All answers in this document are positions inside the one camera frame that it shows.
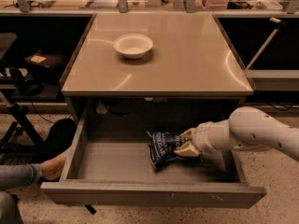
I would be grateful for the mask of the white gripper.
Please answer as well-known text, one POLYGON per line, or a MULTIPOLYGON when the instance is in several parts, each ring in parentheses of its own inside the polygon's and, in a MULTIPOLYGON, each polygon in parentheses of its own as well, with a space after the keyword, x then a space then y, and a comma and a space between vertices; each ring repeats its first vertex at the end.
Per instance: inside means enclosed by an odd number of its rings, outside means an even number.
POLYGON ((174 152, 180 157, 198 157, 201 152, 210 155, 213 152, 213 146, 209 141, 209 128, 211 122, 199 124, 196 128, 190 128, 181 134, 187 140, 182 146, 177 147, 174 152))

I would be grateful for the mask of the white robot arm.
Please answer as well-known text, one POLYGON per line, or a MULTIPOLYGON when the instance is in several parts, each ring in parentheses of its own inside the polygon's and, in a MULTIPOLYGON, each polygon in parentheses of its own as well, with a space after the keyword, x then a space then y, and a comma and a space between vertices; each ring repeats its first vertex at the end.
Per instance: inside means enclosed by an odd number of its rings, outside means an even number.
POLYGON ((182 134, 187 139, 175 153, 181 157, 212 155, 222 150, 276 149, 299 161, 299 129, 253 107, 239 107, 228 119, 201 123, 182 134))

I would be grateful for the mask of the person's gloved hand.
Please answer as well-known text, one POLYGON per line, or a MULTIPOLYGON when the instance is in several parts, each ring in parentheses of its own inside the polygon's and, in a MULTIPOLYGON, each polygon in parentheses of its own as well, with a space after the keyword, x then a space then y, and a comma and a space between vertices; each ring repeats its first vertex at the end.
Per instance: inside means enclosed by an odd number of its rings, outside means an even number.
POLYGON ((57 179, 63 169, 67 158, 67 152, 41 163, 42 176, 49 181, 57 179))

